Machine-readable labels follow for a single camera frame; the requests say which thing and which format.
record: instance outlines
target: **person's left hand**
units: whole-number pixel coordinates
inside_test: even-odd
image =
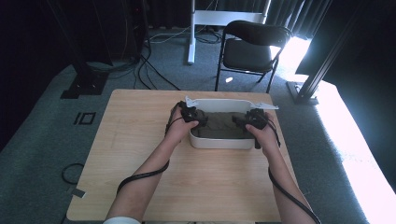
[[[181,108],[178,106],[176,111],[172,117],[172,125],[169,127],[169,130],[165,136],[165,138],[170,138],[170,140],[176,141],[179,143],[189,132],[189,130],[198,125],[198,121],[185,122],[181,117]]]

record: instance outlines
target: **stand base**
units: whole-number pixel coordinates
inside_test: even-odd
[[[78,99],[80,95],[101,95],[106,85],[108,73],[93,72],[93,74],[96,79],[88,86],[80,85],[81,81],[79,75],[77,75],[69,90],[62,93],[61,99]]]
[[[298,93],[299,93],[301,87],[304,85],[303,82],[288,81],[286,84],[289,87],[291,96],[292,96],[295,104],[297,104],[297,105],[318,105],[319,104],[316,96],[311,97],[309,100],[302,99],[301,97],[298,96]]]

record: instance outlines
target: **table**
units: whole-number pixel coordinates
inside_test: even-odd
[[[118,184],[161,142],[171,108],[191,99],[243,99],[271,104],[264,93],[115,90],[108,102],[67,211],[71,220],[104,220]],[[282,155],[294,177],[276,118]],[[279,221],[268,162],[258,149],[194,148],[187,136],[148,206],[146,221]]]
[[[195,0],[191,0],[191,37],[188,63],[194,64],[195,58],[195,25],[219,25],[226,26],[231,21],[254,21],[265,23],[271,0],[265,2],[262,13],[256,12],[233,12],[233,11],[212,11],[195,10]]]

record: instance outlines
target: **white desk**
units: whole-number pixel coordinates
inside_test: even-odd
[[[191,38],[189,49],[189,64],[194,64],[195,58],[195,25],[219,25],[226,26],[231,21],[254,21],[265,23],[271,0],[267,0],[262,13],[256,12],[232,12],[232,11],[208,11],[195,10],[195,0],[191,0]]]

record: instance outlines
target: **forearm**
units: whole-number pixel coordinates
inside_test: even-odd
[[[276,182],[286,192],[310,209],[307,200],[294,182],[279,149],[272,150],[266,156],[269,162],[269,168]],[[277,187],[273,186],[273,188],[282,223],[315,223],[304,210],[287,198]]]
[[[177,143],[164,138],[146,161],[134,172],[134,175],[157,171],[169,161]],[[157,188],[162,174],[138,179],[124,185],[118,193],[107,214],[111,217],[133,217],[142,221],[152,195]]]

